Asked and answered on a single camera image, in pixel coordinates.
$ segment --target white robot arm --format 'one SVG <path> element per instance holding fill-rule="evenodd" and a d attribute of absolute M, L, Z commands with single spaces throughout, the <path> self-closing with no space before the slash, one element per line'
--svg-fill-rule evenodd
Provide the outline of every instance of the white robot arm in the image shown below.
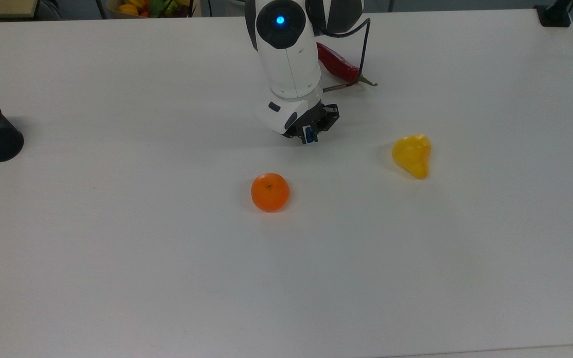
<path fill-rule="evenodd" d="M 247 29 L 268 77 L 254 110 L 258 120 L 304 144 L 330 129 L 339 111 L 321 103 L 315 34 L 346 32 L 362 9 L 362 0 L 247 0 Z"/>

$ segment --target white table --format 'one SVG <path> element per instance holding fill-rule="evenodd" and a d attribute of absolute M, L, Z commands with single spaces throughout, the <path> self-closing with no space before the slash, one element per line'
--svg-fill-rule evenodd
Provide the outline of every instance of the white table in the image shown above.
<path fill-rule="evenodd" d="M 0 23 L 0 358 L 573 345 L 573 27 L 371 14 L 303 146 L 250 114 L 242 18 Z M 361 36 L 321 38 L 353 63 Z M 428 179 L 391 160 L 424 132 Z M 261 213 L 252 179 L 291 185 Z"/>

